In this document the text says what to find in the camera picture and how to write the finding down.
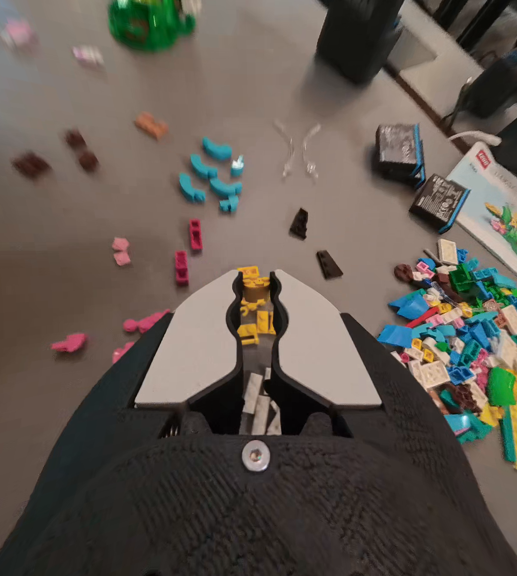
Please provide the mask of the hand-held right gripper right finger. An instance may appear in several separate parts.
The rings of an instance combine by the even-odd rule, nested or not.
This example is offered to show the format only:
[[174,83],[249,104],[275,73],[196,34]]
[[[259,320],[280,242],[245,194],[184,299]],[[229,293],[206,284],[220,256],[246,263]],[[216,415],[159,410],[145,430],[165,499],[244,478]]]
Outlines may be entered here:
[[315,413],[332,422],[344,411],[381,408],[345,315],[281,269],[269,279],[276,337],[267,391],[280,410],[281,433],[297,436]]

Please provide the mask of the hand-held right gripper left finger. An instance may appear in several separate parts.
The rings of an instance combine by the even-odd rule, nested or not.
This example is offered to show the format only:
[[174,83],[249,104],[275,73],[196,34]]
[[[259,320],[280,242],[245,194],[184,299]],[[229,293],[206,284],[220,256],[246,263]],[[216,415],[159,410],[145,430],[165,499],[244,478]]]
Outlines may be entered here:
[[134,407],[204,415],[215,434],[237,435],[243,408],[238,335],[242,272],[231,270],[190,295],[172,314]]

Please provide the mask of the lego instruction booklet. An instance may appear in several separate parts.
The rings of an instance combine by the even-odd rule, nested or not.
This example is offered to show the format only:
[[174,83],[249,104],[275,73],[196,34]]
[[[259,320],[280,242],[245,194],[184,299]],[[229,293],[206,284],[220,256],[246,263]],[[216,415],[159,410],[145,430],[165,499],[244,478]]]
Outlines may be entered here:
[[517,275],[517,177],[476,142],[446,179],[470,191],[455,222]]

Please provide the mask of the pile of yellow lego pieces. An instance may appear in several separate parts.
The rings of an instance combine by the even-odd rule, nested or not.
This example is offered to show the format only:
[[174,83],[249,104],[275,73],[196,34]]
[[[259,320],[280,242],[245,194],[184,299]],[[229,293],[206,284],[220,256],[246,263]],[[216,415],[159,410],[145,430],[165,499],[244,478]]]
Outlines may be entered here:
[[236,269],[242,274],[238,337],[242,346],[257,346],[260,336],[275,336],[274,310],[270,302],[270,278],[260,274],[258,266]]

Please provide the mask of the pile of mixed lego pieces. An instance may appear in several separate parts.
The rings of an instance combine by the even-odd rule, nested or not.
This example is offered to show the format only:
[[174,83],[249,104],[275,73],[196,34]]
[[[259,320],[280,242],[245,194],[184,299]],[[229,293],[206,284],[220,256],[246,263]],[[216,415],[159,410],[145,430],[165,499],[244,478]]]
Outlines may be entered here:
[[377,340],[430,395],[461,444],[499,430],[517,470],[517,285],[439,240],[394,276],[414,288],[389,303],[405,321]]

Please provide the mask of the bright pink lego piece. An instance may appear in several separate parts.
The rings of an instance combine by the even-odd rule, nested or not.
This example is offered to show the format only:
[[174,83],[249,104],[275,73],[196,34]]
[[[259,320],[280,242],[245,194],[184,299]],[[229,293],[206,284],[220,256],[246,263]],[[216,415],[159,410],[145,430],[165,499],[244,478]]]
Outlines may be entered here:
[[81,350],[86,345],[87,340],[88,336],[85,333],[70,334],[64,340],[52,343],[50,348],[61,354],[72,354]]

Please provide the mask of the pile of white lego pieces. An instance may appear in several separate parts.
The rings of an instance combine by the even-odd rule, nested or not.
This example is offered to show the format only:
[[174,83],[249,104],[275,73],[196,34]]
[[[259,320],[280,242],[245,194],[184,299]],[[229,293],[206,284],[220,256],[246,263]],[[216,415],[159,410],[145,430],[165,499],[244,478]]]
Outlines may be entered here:
[[280,436],[280,408],[268,395],[265,385],[269,383],[271,368],[261,374],[250,372],[243,394],[243,408],[239,434],[242,436]]

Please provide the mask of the cluster of teal curved bricks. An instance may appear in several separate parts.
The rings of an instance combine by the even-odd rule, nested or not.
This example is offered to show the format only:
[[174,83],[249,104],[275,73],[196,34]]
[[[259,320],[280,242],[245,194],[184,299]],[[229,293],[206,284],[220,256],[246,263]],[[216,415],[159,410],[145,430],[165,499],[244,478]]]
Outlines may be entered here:
[[204,136],[201,141],[201,149],[208,160],[220,164],[230,164],[230,179],[224,180],[219,175],[219,168],[216,165],[203,160],[199,154],[191,154],[190,172],[182,172],[178,175],[178,188],[183,197],[192,204],[204,204],[206,202],[206,192],[194,184],[191,176],[197,177],[206,183],[212,193],[219,200],[219,210],[225,213],[236,213],[239,206],[240,195],[242,193],[242,183],[238,180],[245,169],[244,156],[233,156],[233,148],[226,143],[218,143]]

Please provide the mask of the bright pink lego cluster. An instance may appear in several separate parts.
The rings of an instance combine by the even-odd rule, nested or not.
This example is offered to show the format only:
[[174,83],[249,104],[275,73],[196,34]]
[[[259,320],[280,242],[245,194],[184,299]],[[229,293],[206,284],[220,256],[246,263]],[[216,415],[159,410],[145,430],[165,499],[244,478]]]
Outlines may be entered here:
[[[127,334],[138,333],[144,335],[148,332],[159,320],[168,315],[171,311],[166,309],[162,312],[152,313],[140,320],[127,319],[123,322],[123,331]],[[116,348],[111,357],[112,364],[117,363],[135,344],[135,341],[128,341],[122,347]]]

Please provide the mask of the clear lego stem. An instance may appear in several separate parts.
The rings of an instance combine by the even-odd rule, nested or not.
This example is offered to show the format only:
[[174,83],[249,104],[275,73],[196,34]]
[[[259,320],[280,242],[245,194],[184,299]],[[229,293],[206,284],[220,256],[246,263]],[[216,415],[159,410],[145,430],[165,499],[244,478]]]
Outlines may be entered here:
[[319,123],[312,126],[311,129],[309,129],[303,137],[301,145],[301,156],[305,165],[305,173],[312,179],[312,181],[317,181],[318,172],[317,166],[311,157],[311,141],[313,138],[315,138],[316,135],[320,133],[320,130],[321,125]]
[[287,156],[284,161],[282,171],[282,179],[285,180],[288,176],[291,175],[292,172],[293,161],[295,158],[295,145],[290,133],[287,131],[287,128],[279,119],[275,119],[273,124],[277,133],[287,144]]

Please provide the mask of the lego flower model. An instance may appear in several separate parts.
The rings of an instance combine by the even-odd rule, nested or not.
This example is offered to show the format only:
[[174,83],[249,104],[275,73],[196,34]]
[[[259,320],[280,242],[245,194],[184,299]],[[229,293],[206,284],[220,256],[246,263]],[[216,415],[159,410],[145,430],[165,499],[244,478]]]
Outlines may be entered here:
[[201,1],[112,1],[111,36],[134,50],[159,52],[194,32]]

